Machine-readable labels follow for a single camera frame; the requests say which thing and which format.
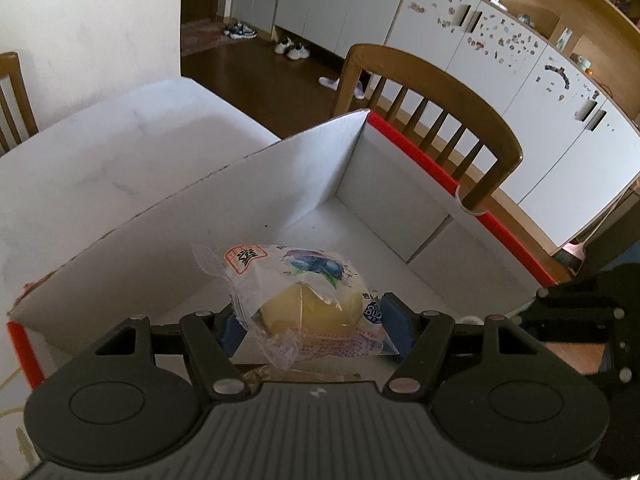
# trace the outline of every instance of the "plastic wrapper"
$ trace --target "plastic wrapper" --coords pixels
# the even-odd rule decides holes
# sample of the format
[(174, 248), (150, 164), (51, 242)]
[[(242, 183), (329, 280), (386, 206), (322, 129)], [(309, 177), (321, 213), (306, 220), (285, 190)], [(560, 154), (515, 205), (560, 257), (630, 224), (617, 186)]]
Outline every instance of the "plastic wrapper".
[(207, 274), (229, 282), (238, 321), (276, 367), (328, 354), (398, 353), (378, 303), (339, 254), (257, 244), (192, 250)]

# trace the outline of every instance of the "white slipper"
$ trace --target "white slipper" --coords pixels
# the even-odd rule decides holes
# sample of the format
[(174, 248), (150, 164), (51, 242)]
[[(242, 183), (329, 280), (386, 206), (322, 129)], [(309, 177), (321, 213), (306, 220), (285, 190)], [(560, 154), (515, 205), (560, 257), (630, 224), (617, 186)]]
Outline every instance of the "white slipper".
[[(338, 89), (338, 84), (340, 83), (340, 78), (333, 81), (328, 77), (320, 77), (318, 78), (318, 82), (322, 86), (326, 86), (327, 88), (336, 91)], [(356, 88), (353, 89), (353, 96), (358, 100), (364, 99), (364, 90), (362, 89), (362, 83), (360, 81), (358, 81)]]

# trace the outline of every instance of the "red trim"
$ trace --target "red trim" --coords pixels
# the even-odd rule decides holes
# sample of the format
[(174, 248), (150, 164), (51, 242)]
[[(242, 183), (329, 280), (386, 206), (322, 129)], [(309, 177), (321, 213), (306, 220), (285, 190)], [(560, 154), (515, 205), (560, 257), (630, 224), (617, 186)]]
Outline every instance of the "red trim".
[(31, 347), (27, 331), (20, 323), (16, 323), (15, 321), (9, 321), (6, 324), (6, 329), (9, 333), (9, 339), (14, 346), (20, 368), (22, 368), (24, 376), (27, 378), (27, 382), (33, 390), (44, 381), (44, 374), (42, 373), (36, 354), (34, 354), (33, 348)]
[[(398, 132), (391, 124), (387, 123), (376, 113), (370, 112), (367, 116), (367, 123), (371, 124), (377, 131), (383, 134), (393, 144), (405, 152), (411, 160), (423, 168), (438, 184), (446, 189), (451, 196), (454, 196), (458, 188), (458, 182), (444, 171), (433, 160), (431, 160), (420, 148), (413, 144), (403, 134)], [(545, 267), (527, 251), (523, 245), (493, 216), (485, 213), (478, 217), (478, 221), (494, 235), (502, 245), (527, 269), (530, 274), (538, 280), (542, 286), (556, 284), (556, 280), (546, 272)]]

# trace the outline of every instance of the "broom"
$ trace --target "broom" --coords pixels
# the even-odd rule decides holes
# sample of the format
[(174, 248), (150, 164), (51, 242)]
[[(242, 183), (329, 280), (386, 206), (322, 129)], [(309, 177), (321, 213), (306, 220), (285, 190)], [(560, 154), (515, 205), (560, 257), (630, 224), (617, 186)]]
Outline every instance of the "broom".
[(600, 226), (609, 217), (609, 215), (613, 213), (613, 210), (618, 206), (618, 203), (620, 202), (620, 200), (622, 200), (622, 197), (624, 195), (625, 193), (621, 194), (618, 199), (613, 204), (611, 204), (611, 206), (609, 206), (609, 210), (607, 211), (606, 215), (604, 215), (604, 217), (598, 222), (596, 227), (594, 227), (589, 232), (589, 234), (586, 235), (583, 241), (579, 242), (574, 238), (575, 241), (578, 242), (577, 244), (573, 244), (571, 242), (565, 243), (560, 248), (560, 250), (556, 254), (554, 254), (554, 260), (569, 269), (569, 272), (572, 273), (572, 275), (577, 276), (578, 272), (580, 272), (580, 269), (582, 268), (584, 260), (587, 257), (584, 245), (589, 241), (589, 238), (591, 238), (595, 234), (595, 232), (600, 228)]

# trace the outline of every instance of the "table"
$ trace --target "table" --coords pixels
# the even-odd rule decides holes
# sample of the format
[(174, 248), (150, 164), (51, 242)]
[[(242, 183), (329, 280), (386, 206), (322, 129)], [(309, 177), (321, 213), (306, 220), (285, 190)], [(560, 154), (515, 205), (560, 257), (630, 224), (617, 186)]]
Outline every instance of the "table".
[[(144, 86), (41, 131), (0, 158), (0, 304), (9, 310), (25, 284), (203, 174), (277, 140), (188, 78)], [(21, 474), (29, 461), (16, 437), (16, 409), (29, 393), (17, 368), (2, 332), (3, 479)]]

